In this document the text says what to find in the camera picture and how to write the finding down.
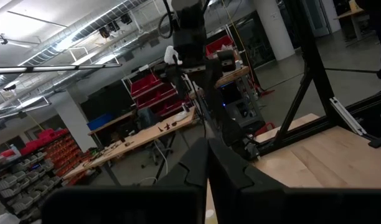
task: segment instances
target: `concrete pillar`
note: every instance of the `concrete pillar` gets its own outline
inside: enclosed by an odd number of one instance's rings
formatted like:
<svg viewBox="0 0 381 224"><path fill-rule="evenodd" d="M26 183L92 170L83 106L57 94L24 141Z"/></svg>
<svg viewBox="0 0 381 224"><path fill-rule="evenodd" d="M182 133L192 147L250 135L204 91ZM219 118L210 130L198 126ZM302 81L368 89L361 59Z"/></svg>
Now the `concrete pillar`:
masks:
<svg viewBox="0 0 381 224"><path fill-rule="evenodd" d="M80 149L85 152L90 147L96 147L95 141L88 135L90 132L87 126L88 122L69 91L58 93L49 98L49 100L76 140L78 146L80 146Z"/></svg>
<svg viewBox="0 0 381 224"><path fill-rule="evenodd" d="M253 0L276 60L295 54L276 0Z"/></svg>

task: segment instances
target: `chair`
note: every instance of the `chair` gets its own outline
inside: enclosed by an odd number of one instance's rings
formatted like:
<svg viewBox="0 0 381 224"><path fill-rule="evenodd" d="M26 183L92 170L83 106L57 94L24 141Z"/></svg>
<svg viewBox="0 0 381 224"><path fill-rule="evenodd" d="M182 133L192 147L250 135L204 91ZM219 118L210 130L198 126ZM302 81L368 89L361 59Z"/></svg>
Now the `chair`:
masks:
<svg viewBox="0 0 381 224"><path fill-rule="evenodd" d="M139 129L146 129L151 126L154 126L158 122L160 122L160 117L155 115L150 108L143 108L141 110L138 110L138 124ZM154 162L155 166L159 165L158 157L160 155L160 151L163 153L165 151L169 151L170 153L173 153L173 150L170 148L165 148L165 145L163 142L165 141L164 137L161 137L160 139L154 140L153 142L146 145L145 149L149 152L147 163L141 164L141 168L145 168L150 162Z"/></svg>

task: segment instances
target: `blue storage bin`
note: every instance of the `blue storage bin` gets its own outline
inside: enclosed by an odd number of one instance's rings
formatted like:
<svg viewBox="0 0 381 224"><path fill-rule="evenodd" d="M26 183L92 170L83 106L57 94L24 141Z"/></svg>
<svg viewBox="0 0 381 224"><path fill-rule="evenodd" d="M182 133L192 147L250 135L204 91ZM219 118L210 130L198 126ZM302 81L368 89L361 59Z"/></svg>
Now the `blue storage bin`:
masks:
<svg viewBox="0 0 381 224"><path fill-rule="evenodd" d="M100 116L97 119L94 119L93 121L89 122L87 125L90 128L91 131L105 125L106 123L109 123L113 119L113 115L106 113L102 116Z"/></svg>

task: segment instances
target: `wooden table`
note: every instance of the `wooden table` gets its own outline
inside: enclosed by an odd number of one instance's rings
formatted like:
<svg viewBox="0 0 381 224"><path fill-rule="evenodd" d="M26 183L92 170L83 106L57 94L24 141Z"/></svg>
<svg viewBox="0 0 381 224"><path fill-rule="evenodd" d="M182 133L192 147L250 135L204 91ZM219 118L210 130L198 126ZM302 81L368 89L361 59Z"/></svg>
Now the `wooden table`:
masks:
<svg viewBox="0 0 381 224"><path fill-rule="evenodd" d="M116 147L114 150L110 151L109 153L106 153L105 155L102 155L98 159L95 159L93 162L88 163L85 166L84 166L85 162L81 163L76 168L74 168L72 171L70 171L68 174L63 176L63 179L71 178L71 177L73 177L73 176L75 176L81 172L84 172L88 169L91 169L93 167L100 166L103 164L103 167L105 168L105 170L107 171L109 176L112 178L113 182L116 185L119 185L120 183L118 183L117 178L114 176L114 174L112 173L112 171L108 167L106 161L109 161L110 159L112 159L116 156L120 156L120 155L122 155L128 151L136 149L137 147L140 147L140 146L142 146L148 142L151 142L151 141L153 141L157 138L160 138L166 134L169 134L173 131L177 131L181 135L183 140L185 141L186 145L189 147L186 139L183 137L183 135L179 131L179 129L181 129L187 125L190 125L193 121L194 115L195 115L195 107L193 106L190 108L190 111L188 113L188 117L186 117L182 121L178 121L175 126L172 126L172 123L174 122L174 118L175 118L175 115L174 115L174 116L171 116L170 118L167 118L164 121L148 128L148 129L141 130L138 134L135 134L134 136L128 136L126 138L126 142L131 142L131 144L129 146L125 146L125 144L121 143L121 142L120 143L116 142L115 144L120 144L120 145L118 147ZM166 124L170 125L169 130L166 130L164 128L166 126Z"/></svg>
<svg viewBox="0 0 381 224"><path fill-rule="evenodd" d="M315 114L308 114L294 120L289 129L317 118ZM278 129L259 135L255 140L269 140ZM288 187L381 189L381 148L374 149L368 142L337 126L269 153L251 164ZM212 209L215 214L210 185L207 185L206 210ZM217 223L217 217L214 215L209 223Z"/></svg>
<svg viewBox="0 0 381 224"><path fill-rule="evenodd" d="M223 74L223 76L215 83L215 87L218 88L220 86L223 86L225 84L233 82L236 79L241 78L242 76L247 75L249 73L249 71L250 71L249 67L242 66L238 70L235 70L235 71L232 71L232 72L225 72ZM203 95L204 94L202 89L197 90L197 93L199 95ZM196 99L196 95L195 95L194 91L189 93L189 98L191 100Z"/></svg>
<svg viewBox="0 0 381 224"><path fill-rule="evenodd" d="M354 26L355 34L357 36L357 41L360 41L363 39L362 33L360 31L360 26L358 23L358 14L360 14L361 12L364 12L364 10L361 8L356 10L356 11L350 10L350 11L345 12L345 13L341 14L340 16L334 18L334 19L342 19L342 18L351 16L352 25Z"/></svg>
<svg viewBox="0 0 381 224"><path fill-rule="evenodd" d="M135 114L135 110L130 111L130 112L124 114L123 116L120 116L120 117L114 119L113 121L110 121L109 123L106 123L103 126L100 126L99 128L96 128L95 130L93 130L90 133L88 133L88 135L91 136L92 134L95 134L95 133L97 133L97 132L99 132L99 131L101 131L101 130L109 127L109 126L111 126L112 124L115 124L115 123L121 121L122 119L125 119L125 118L127 118L129 116L132 116L134 114Z"/></svg>

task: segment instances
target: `table leg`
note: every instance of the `table leg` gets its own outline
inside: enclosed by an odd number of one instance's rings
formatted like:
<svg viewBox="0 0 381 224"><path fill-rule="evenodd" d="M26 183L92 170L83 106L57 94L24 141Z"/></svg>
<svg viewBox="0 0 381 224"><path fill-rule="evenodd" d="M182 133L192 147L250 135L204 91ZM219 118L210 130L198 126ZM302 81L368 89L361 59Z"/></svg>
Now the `table leg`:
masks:
<svg viewBox="0 0 381 224"><path fill-rule="evenodd" d="M96 134L92 134L92 135L91 135L91 138L95 141L95 144L96 144L96 146L97 146L99 149L103 149L103 148L104 148L104 147L102 146L101 141L99 141L98 137L96 136Z"/></svg>
<svg viewBox="0 0 381 224"><path fill-rule="evenodd" d="M185 142L186 146L188 147L188 149L191 149L191 147L189 147L189 144L186 141L186 138L185 138L184 134L182 133L182 131L177 130L177 134L181 135L181 138L182 138L182 140L184 140L184 142Z"/></svg>
<svg viewBox="0 0 381 224"><path fill-rule="evenodd" d="M355 35L357 36L357 40L360 41L360 40L362 40L362 33L360 31L358 19L355 15L352 15L351 20L352 20L352 25L354 26Z"/></svg>
<svg viewBox="0 0 381 224"><path fill-rule="evenodd" d="M256 113L257 116L258 116L258 119L259 119L260 121L264 121L263 115L261 114L261 111L260 111L260 109L259 109L259 107L258 107L258 103L257 103L257 101L255 100L254 93L253 93L252 89L250 88L250 85L248 84L248 81L247 81L246 76L245 76L245 75L242 76L241 79L242 79L243 85L244 85L245 88L246 88L246 92L247 92L247 94L248 94L248 97L250 98L250 101L251 101L251 103L252 103L252 105L253 105L253 107L254 107L255 113Z"/></svg>
<svg viewBox="0 0 381 224"><path fill-rule="evenodd" d="M108 173L109 177L115 183L116 186L121 186L120 182L118 181L117 177L113 173L113 171L110 169L109 164L106 162L102 165L103 169Z"/></svg>

